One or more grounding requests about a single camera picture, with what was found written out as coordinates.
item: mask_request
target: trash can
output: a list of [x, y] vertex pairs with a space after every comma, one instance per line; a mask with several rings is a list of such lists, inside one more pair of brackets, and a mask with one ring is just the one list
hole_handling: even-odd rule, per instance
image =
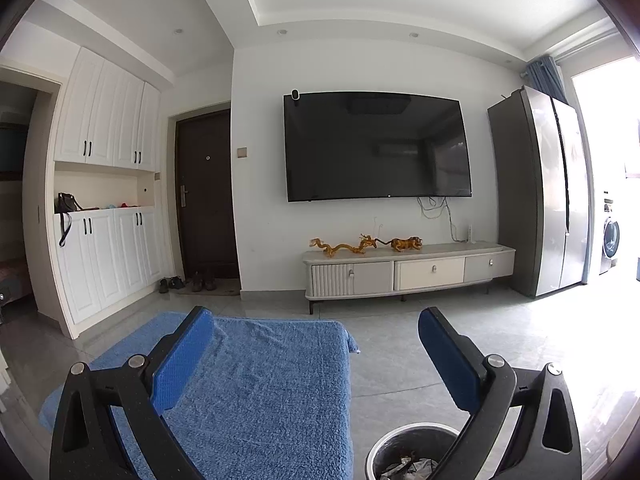
[[449, 447], [458, 438], [458, 431], [434, 422], [416, 422], [387, 433], [369, 451], [365, 460], [367, 480], [378, 480], [392, 464], [399, 464], [401, 458], [431, 458], [436, 462], [443, 459]]

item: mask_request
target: tv stand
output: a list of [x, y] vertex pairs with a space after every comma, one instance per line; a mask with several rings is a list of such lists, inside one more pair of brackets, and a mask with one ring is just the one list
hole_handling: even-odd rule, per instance
[[400, 296], [488, 283], [513, 273], [515, 249], [490, 242], [424, 245], [398, 253], [389, 248], [364, 254], [338, 252], [327, 258], [307, 251], [306, 294], [309, 314], [325, 300]]

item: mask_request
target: television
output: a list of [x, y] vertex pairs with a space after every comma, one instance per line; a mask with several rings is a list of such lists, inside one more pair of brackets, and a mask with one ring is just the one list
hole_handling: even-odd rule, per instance
[[460, 102], [387, 92], [284, 96], [289, 202], [471, 196]]

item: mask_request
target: dark brown door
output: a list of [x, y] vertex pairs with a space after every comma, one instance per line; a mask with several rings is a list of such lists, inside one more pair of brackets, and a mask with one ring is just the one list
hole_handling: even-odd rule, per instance
[[238, 278], [231, 197], [230, 110], [179, 121], [175, 131], [178, 230], [185, 277], [211, 269]]

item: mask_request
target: silver refrigerator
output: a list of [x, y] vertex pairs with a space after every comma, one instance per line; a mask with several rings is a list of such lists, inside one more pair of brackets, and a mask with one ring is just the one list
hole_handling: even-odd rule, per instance
[[575, 110], [523, 87], [489, 108], [498, 242], [516, 249], [511, 286], [531, 297], [582, 281], [589, 193]]

